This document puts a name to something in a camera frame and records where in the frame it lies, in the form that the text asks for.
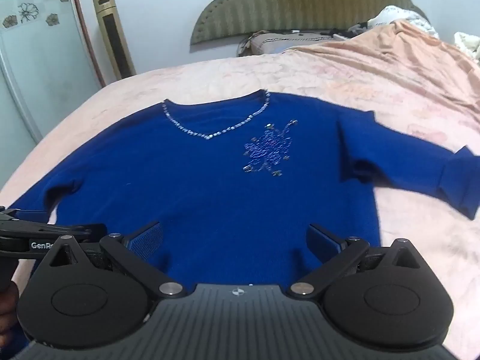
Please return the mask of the dark-skinned left hand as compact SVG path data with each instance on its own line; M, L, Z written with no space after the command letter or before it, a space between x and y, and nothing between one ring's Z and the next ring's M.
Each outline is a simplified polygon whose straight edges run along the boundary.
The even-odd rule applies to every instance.
M11 341L12 329L17 324L16 306L19 300L19 290L11 281L0 296L0 345L5 347Z

